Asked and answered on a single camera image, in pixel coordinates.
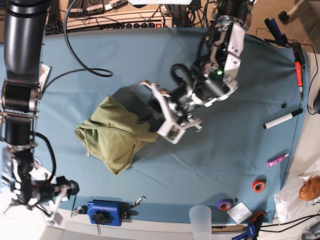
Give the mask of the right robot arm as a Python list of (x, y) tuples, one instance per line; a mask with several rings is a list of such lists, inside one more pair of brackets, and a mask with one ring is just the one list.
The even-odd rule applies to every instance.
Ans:
[(2, 150), (0, 195), (7, 207), (29, 210), (49, 203), (49, 220), (58, 216), (62, 201), (79, 192), (79, 185), (52, 172), (47, 179), (32, 180), (38, 105), (46, 87), (41, 78), (41, 51), (49, 0), (8, 0), (5, 4), (4, 66), (6, 76), (0, 94)]

